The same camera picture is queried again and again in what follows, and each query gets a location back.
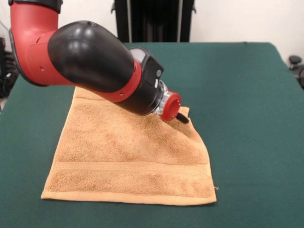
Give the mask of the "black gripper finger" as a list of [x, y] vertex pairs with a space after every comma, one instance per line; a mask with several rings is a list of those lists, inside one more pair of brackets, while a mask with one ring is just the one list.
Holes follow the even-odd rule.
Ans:
[[188, 124], [189, 119], [187, 116], [183, 115], [182, 113], [178, 112], [176, 115], [176, 119], [179, 120], [183, 124]]

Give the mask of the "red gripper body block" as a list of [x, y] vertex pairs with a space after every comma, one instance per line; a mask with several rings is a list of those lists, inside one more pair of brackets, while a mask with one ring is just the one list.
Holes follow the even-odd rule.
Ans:
[[179, 94], [174, 92], [167, 92], [165, 94], [165, 102], [162, 110], [161, 118], [165, 121], [171, 121], [176, 118], [180, 105], [181, 97]]

